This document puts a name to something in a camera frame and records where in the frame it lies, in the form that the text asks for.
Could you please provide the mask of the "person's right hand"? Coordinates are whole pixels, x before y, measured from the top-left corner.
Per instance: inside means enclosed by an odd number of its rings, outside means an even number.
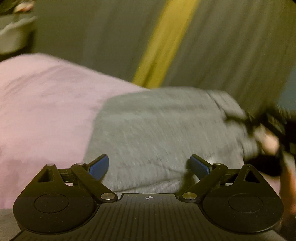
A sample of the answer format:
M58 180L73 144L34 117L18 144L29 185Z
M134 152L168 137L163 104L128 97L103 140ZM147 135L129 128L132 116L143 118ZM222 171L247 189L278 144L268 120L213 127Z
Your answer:
M259 126L254 132L263 152L275 155L280 150L280 142L270 130ZM282 175L280 183L272 182L272 186L279 191L284 205L280 234L286 240L295 240L295 159L290 153L283 153Z

